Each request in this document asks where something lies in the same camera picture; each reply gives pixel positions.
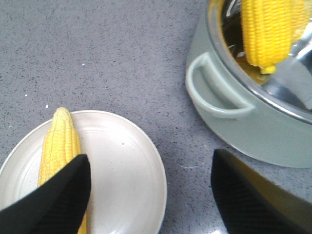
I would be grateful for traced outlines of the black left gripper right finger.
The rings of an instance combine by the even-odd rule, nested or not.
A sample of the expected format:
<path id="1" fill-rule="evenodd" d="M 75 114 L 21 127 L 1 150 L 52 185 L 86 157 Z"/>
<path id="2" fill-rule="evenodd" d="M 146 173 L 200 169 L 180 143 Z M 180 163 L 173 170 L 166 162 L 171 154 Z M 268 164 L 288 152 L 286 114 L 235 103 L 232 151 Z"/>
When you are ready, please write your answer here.
<path id="1" fill-rule="evenodd" d="M 216 149 L 211 188 L 230 234 L 310 234 L 312 205 L 267 180 L 225 149 Z"/>

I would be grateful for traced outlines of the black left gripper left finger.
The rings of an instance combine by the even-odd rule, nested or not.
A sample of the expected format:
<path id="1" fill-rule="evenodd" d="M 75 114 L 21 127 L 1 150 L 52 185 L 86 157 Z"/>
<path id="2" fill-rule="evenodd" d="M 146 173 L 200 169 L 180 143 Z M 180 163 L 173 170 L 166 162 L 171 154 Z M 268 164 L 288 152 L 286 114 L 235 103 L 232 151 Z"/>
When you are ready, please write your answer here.
<path id="1" fill-rule="evenodd" d="M 1 210 L 2 234 L 76 234 L 91 192 L 87 155 L 78 155 L 33 192 Z"/>

